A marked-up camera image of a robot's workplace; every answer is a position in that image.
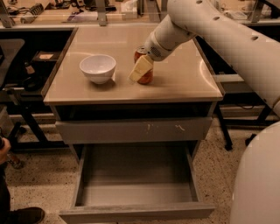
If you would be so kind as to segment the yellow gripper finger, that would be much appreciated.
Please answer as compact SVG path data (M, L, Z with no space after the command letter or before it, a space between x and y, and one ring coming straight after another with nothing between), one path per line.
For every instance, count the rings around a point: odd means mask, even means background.
M149 55L142 55L140 56L130 75L129 81L131 83L135 83L139 81L145 74L147 74L153 68L153 59Z

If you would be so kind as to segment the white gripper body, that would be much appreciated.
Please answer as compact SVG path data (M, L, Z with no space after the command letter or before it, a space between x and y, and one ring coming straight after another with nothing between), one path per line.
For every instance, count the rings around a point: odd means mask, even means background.
M147 55L154 61L162 61L173 52L173 49L166 49L159 43L154 31L145 40L143 46Z

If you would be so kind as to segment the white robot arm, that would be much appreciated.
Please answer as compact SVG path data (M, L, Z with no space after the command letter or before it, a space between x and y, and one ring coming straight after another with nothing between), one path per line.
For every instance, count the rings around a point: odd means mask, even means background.
M208 0L168 0L167 15L144 43L129 75L137 82L176 47L202 37L280 116L280 43L220 14ZM234 182L230 224L280 224L280 122L244 151Z

